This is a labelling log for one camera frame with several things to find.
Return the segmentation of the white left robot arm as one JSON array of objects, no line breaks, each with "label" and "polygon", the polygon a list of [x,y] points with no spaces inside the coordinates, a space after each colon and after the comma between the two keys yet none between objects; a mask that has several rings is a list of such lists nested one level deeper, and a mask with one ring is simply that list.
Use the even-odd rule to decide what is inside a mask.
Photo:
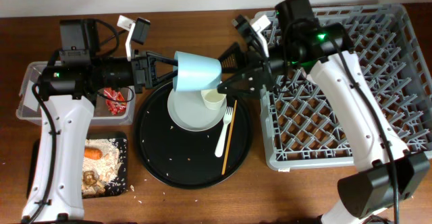
[{"label": "white left robot arm", "polygon": [[34,177],[22,211],[22,223],[84,221],[81,194],[84,145],[97,98],[103,89],[128,89],[133,96],[176,76],[157,77],[155,63],[177,65],[175,59],[146,51],[137,55],[132,42],[143,44],[151,23],[120,16],[117,25],[127,32],[126,56],[114,57],[117,47],[101,52],[98,26],[119,32],[95,18],[62,20],[61,47],[54,50],[31,91],[41,110],[41,137]]}]

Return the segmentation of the brown food scrap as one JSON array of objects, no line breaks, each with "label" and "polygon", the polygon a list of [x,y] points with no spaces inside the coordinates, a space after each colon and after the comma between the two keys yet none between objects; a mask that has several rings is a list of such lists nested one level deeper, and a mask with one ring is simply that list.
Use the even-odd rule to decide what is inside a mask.
[{"label": "brown food scrap", "polygon": [[95,178],[94,171],[85,171],[83,173],[83,182],[87,186],[93,186],[97,183],[97,179]]}]

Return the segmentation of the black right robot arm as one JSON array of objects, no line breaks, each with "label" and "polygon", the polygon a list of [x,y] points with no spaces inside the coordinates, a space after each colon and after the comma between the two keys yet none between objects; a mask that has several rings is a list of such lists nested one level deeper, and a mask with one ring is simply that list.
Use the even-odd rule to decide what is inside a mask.
[{"label": "black right robot arm", "polygon": [[275,6],[281,39],[269,48],[263,30],[268,17],[234,23],[248,51],[232,46],[226,55],[239,57],[238,67],[222,79],[221,60],[175,54],[173,70],[162,77],[177,91],[215,89],[221,94],[256,97],[260,90],[283,92],[275,77],[300,69],[325,95],[352,151],[357,172],[337,183],[339,200],[320,223],[363,223],[387,208],[398,211],[430,170],[423,152],[411,152],[391,126],[360,69],[346,29],[320,24],[309,0],[285,0]]}]

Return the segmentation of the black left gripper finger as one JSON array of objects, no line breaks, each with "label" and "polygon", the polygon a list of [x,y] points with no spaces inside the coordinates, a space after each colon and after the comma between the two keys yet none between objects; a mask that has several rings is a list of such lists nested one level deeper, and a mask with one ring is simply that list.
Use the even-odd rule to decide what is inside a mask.
[{"label": "black left gripper finger", "polygon": [[167,65],[178,65],[178,61],[176,59],[168,58],[152,51],[148,52],[148,61],[152,64],[161,62]]},{"label": "black left gripper finger", "polygon": [[174,77],[176,77],[177,75],[178,75],[178,71],[175,70],[175,71],[166,73],[166,74],[164,74],[162,76],[157,76],[153,80],[153,85],[154,86],[158,86],[158,85],[160,85],[162,83],[168,82],[168,81],[172,80]]}]

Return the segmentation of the red snack wrapper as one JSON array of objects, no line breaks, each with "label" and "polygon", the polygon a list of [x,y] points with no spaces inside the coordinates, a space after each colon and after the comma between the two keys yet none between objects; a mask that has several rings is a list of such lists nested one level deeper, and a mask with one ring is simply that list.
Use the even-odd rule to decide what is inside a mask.
[{"label": "red snack wrapper", "polygon": [[127,103],[120,91],[112,90],[111,88],[105,88],[103,94],[107,97],[105,103],[112,115],[119,115],[120,113],[124,113],[126,111]]}]

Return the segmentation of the cream plastic cup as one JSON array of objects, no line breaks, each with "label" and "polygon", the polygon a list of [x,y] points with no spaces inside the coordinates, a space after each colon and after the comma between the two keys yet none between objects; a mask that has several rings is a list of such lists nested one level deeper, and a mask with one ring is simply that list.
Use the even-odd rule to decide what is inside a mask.
[{"label": "cream plastic cup", "polygon": [[220,109],[226,98],[226,95],[219,93],[217,89],[202,90],[201,96],[205,106],[210,110]]}]

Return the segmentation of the white plastic fork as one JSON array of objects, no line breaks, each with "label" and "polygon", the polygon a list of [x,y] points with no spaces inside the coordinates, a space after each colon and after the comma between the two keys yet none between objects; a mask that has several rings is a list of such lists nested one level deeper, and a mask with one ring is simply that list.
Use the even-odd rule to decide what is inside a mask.
[{"label": "white plastic fork", "polygon": [[225,137],[226,137],[226,133],[227,133],[227,127],[228,125],[232,122],[232,115],[234,112],[234,108],[233,107],[227,107],[225,114],[223,116],[223,127],[215,148],[215,156],[216,157],[221,157],[223,154],[223,146],[225,144]]}]

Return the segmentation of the orange carrot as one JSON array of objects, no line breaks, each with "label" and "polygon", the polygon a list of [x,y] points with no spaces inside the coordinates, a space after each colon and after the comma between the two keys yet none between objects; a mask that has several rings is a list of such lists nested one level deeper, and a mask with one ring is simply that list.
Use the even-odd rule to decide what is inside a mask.
[{"label": "orange carrot", "polygon": [[92,159],[92,160],[99,160],[102,158],[103,153],[100,149],[98,148],[89,148],[86,147],[84,149],[84,156],[88,159]]}]

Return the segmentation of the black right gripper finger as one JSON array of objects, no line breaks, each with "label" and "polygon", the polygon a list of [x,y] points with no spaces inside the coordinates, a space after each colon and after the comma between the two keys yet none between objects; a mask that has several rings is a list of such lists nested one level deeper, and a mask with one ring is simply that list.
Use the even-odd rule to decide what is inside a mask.
[{"label": "black right gripper finger", "polygon": [[244,68],[217,86],[217,91],[227,96],[260,99],[264,73],[260,67]]},{"label": "black right gripper finger", "polygon": [[234,74],[244,69],[247,65],[245,53],[241,50],[239,43],[233,43],[218,58],[223,74]]}]

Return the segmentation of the blue plastic cup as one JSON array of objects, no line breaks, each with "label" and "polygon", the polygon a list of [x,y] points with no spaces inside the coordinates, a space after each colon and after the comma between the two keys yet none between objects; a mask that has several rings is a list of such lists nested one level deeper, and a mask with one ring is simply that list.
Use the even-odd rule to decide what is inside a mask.
[{"label": "blue plastic cup", "polygon": [[176,51],[174,59],[177,76],[173,79],[175,91],[215,89],[221,81],[222,68],[218,59]]}]

